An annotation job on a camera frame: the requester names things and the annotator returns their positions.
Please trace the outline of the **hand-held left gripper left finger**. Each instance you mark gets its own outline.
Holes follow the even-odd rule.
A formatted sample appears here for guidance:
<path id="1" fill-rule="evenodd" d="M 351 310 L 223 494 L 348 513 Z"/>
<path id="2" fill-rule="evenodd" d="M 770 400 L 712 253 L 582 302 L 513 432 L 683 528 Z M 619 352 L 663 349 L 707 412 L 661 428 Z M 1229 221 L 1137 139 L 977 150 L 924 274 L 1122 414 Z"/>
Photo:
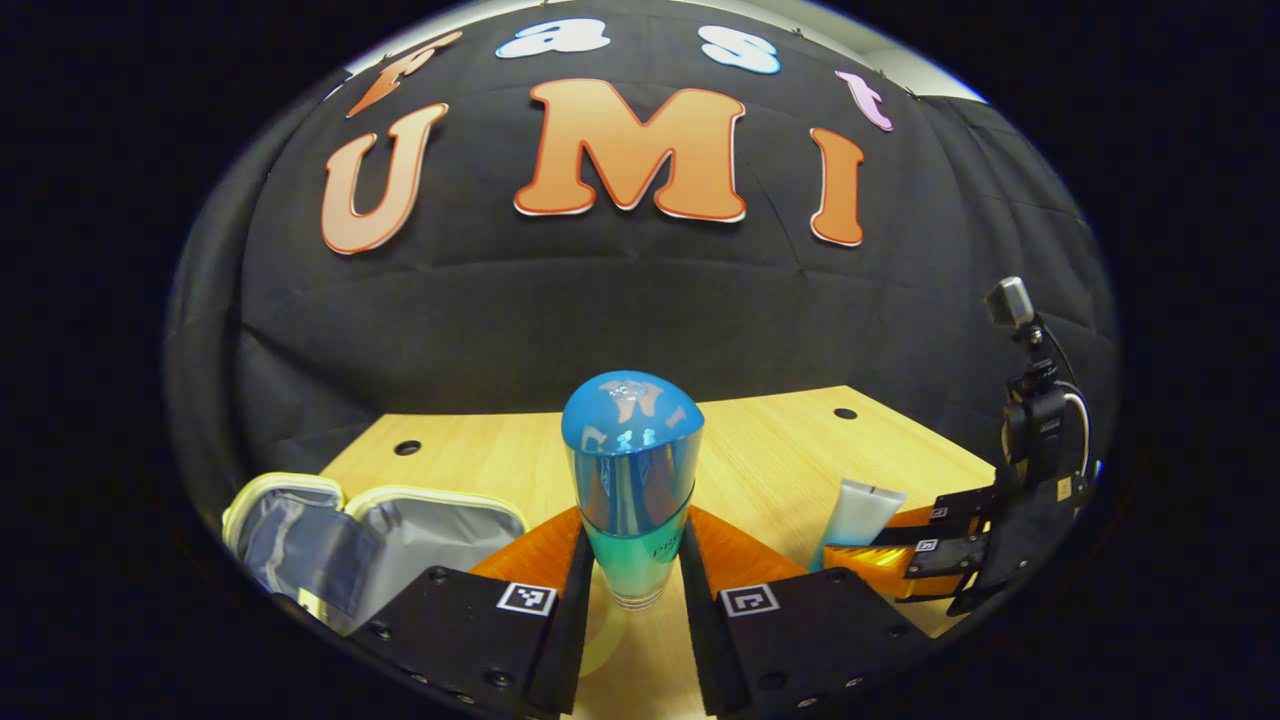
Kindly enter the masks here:
<path id="1" fill-rule="evenodd" d="M 568 507 L 474 571 L 425 569 L 347 641 L 428 719 L 558 719 L 573 711 L 593 564 Z"/>

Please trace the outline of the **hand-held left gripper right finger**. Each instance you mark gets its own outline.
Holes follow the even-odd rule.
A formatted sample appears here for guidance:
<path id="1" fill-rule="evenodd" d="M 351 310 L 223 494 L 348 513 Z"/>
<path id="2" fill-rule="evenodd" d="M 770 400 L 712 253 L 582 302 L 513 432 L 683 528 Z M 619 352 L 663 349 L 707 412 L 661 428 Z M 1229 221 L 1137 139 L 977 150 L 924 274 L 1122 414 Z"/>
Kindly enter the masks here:
<path id="1" fill-rule="evenodd" d="M 860 719 L 933 648 L 852 570 L 806 571 L 700 507 L 678 557 L 713 717 Z"/>

